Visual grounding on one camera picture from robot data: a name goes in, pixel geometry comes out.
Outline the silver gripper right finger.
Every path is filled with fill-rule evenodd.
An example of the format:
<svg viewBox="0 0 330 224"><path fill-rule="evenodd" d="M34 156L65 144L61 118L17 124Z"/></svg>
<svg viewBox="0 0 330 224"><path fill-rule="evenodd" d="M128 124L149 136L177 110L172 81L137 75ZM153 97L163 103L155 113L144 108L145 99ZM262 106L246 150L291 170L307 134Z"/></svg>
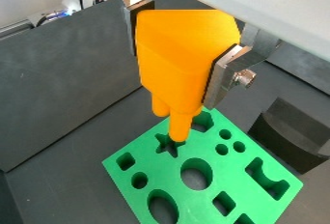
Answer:
<svg viewBox="0 0 330 224"><path fill-rule="evenodd" d="M246 23L240 41L213 60L205 82L201 105L212 109L235 86L248 88L256 73L250 69L263 62L278 49L280 39Z"/></svg>

